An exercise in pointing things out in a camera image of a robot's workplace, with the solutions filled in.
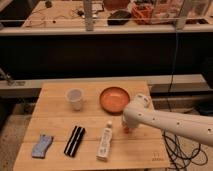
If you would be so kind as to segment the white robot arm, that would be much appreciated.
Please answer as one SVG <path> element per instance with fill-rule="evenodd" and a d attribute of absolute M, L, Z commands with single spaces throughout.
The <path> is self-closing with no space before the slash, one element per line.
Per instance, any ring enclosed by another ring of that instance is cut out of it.
<path fill-rule="evenodd" d="M 145 124 L 213 147 L 213 117 L 153 110 L 150 103 L 144 94 L 136 94 L 123 110 L 123 125 L 134 129 Z"/>

